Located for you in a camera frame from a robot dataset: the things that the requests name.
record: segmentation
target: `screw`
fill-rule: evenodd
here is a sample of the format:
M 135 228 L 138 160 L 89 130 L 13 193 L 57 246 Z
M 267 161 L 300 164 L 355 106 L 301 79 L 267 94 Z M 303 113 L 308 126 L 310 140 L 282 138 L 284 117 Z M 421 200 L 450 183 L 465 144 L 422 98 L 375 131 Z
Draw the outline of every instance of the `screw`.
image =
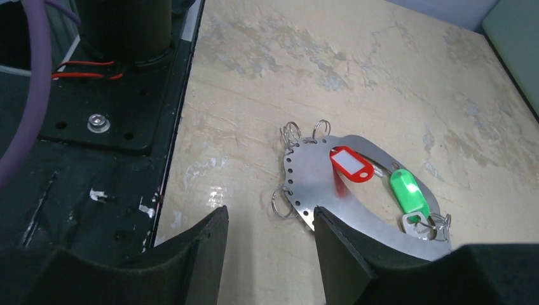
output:
M 102 114 L 95 113 L 88 118 L 88 129 L 93 133 L 104 133 L 110 127 L 109 120 Z

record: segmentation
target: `table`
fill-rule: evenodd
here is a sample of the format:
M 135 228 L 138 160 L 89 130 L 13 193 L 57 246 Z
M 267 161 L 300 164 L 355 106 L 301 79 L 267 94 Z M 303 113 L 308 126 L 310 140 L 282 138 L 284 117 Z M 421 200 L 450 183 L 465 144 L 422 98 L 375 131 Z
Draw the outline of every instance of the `table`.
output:
M 156 244 L 226 205 L 219 304 L 324 303 L 312 233 L 270 207 L 278 128 L 320 119 L 414 172 L 453 248 L 539 241 L 539 126 L 483 36 L 380 0 L 207 0 Z M 397 225 L 379 178 L 353 192 Z

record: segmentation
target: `stained surface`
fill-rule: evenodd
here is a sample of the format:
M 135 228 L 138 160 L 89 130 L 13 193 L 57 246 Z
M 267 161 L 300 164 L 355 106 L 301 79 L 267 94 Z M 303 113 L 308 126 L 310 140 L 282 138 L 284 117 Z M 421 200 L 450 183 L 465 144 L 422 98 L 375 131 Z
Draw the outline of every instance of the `stained surface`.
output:
M 270 207 L 278 128 L 320 119 L 417 175 L 453 215 L 453 247 L 539 241 L 539 126 L 483 36 L 380 0 L 212 0 L 156 242 L 227 205 L 219 304 L 324 303 L 312 234 Z M 397 225 L 387 182 L 347 185 Z

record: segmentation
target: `key tag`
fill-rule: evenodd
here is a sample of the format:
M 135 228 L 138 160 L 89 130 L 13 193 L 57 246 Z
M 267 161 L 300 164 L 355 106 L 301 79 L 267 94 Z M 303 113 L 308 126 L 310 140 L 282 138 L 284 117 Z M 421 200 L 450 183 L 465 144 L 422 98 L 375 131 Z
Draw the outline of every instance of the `key tag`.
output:
M 352 182 L 362 183 L 374 175 L 372 164 L 347 146 L 335 147 L 329 157 L 334 168 Z

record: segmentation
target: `purple cable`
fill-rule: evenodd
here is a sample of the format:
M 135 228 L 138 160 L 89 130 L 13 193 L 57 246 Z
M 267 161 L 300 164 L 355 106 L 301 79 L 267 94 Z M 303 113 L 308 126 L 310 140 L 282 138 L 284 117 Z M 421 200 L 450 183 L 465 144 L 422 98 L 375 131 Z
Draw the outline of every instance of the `purple cable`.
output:
M 32 75 L 22 119 L 10 146 L 0 159 L 0 190 L 28 157 L 43 124 L 50 93 L 52 52 L 44 1 L 27 0 L 26 16 L 30 34 Z
M 73 13 L 73 11 L 70 10 L 67 6 L 63 5 L 57 0 L 45 0 L 45 3 L 59 10 L 67 18 L 71 19 L 71 21 L 73 21 L 76 25 L 81 25 L 81 19 L 77 16 L 77 14 Z

